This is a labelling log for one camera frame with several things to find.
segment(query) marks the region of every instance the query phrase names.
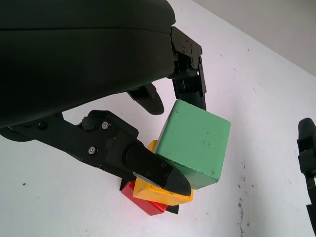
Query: bolt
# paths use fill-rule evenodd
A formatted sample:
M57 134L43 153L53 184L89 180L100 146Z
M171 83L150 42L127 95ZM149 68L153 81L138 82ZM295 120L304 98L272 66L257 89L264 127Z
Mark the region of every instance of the bolt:
M103 128L104 130L108 130L108 129L110 128L110 124L109 124L108 122L104 121L104 122L102 123L102 128Z
M95 151L96 151L95 147L90 147L88 153L89 155L93 155Z

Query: white backdrop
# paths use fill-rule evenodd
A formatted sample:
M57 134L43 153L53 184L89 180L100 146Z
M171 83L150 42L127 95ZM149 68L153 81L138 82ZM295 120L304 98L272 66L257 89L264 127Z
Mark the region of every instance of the white backdrop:
M148 216L119 192L118 177L39 142L0 137L1 236L314 235L296 139L299 120L316 121L316 78L191 0L169 2L176 26L202 45L208 111L232 123L220 181L195 192L179 215ZM64 116L78 123L93 109L110 110L138 128L147 145L175 100L170 80L155 86L162 116L148 114L127 94Z

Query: robotic arm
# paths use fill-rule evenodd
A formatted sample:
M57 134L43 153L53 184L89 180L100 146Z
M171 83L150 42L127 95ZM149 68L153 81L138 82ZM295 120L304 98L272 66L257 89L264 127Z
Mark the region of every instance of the robotic arm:
M173 80L176 98L206 110L202 48L174 23L166 0L0 3L0 134L38 140L122 179L140 176L190 195L188 180L116 115L91 111L79 125L62 116L121 92L162 114L151 82L164 77Z

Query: green cube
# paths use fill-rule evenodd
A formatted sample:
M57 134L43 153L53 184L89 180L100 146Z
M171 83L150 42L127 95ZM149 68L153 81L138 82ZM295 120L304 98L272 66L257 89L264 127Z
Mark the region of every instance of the green cube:
M177 100L157 142L155 153L179 169L192 189L217 183L231 123Z

